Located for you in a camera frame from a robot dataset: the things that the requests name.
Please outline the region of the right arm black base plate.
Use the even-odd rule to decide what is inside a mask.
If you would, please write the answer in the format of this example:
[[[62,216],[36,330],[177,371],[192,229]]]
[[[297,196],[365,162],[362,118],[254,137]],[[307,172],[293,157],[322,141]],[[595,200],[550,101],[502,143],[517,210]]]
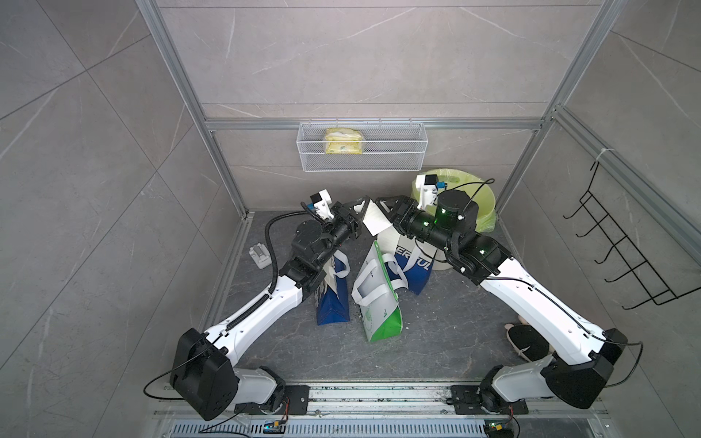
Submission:
[[[506,401],[489,389],[478,385],[452,385],[447,404],[456,414],[528,414],[529,408],[523,400]]]

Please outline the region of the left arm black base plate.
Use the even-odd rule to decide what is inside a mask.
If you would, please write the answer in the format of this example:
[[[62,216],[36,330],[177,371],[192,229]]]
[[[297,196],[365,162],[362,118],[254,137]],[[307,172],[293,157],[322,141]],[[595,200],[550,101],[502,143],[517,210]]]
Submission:
[[[266,415],[305,415],[310,402],[310,386],[290,385],[277,388],[264,404],[243,403],[235,406],[235,412]]]

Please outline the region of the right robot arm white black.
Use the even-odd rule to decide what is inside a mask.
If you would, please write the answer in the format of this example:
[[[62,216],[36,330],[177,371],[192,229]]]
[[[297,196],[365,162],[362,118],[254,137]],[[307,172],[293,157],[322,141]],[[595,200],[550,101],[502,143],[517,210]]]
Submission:
[[[510,306],[546,342],[543,358],[496,366],[487,374],[476,391],[481,408],[503,414],[532,398],[590,408],[612,386],[609,379],[628,339],[617,328],[603,330],[584,319],[529,275],[505,246],[478,233],[478,204],[467,193],[445,190],[436,202],[433,214],[404,195],[375,203],[400,235],[443,251],[454,270]]]

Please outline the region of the green white paper bag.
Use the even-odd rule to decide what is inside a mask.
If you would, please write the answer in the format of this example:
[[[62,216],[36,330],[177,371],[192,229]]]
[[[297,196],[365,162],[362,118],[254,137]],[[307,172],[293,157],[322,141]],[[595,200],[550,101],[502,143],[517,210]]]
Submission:
[[[407,288],[408,280],[394,254],[383,253],[374,241],[352,288],[367,341],[381,341],[402,333],[403,315],[397,291]]]

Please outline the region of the blue white paper bag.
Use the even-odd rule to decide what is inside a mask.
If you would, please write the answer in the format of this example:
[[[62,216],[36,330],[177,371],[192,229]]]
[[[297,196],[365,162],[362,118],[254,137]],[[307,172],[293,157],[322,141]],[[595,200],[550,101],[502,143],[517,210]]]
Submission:
[[[337,251],[323,270],[321,292],[317,298],[317,325],[350,321],[348,275],[351,267],[345,253]]]
[[[394,228],[379,233],[378,244],[384,255],[394,256],[394,263],[385,263],[390,279],[405,281],[406,290],[420,295],[433,272],[438,250],[427,243],[400,235]]]

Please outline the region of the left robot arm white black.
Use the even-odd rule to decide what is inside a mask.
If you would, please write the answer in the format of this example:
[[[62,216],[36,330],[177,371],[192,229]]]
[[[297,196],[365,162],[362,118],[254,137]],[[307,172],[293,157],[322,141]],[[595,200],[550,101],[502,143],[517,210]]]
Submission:
[[[166,372],[177,399],[187,402],[202,419],[213,420],[227,408],[257,405],[275,412],[285,400],[286,383],[267,367],[243,369],[237,363],[274,323],[312,295],[330,295],[348,302],[346,277],[350,264],[341,246],[361,235],[370,205],[367,196],[335,203],[322,214],[303,207],[291,244],[290,259],[271,262],[272,281],[239,311],[200,332],[190,328],[180,337],[173,368]]]

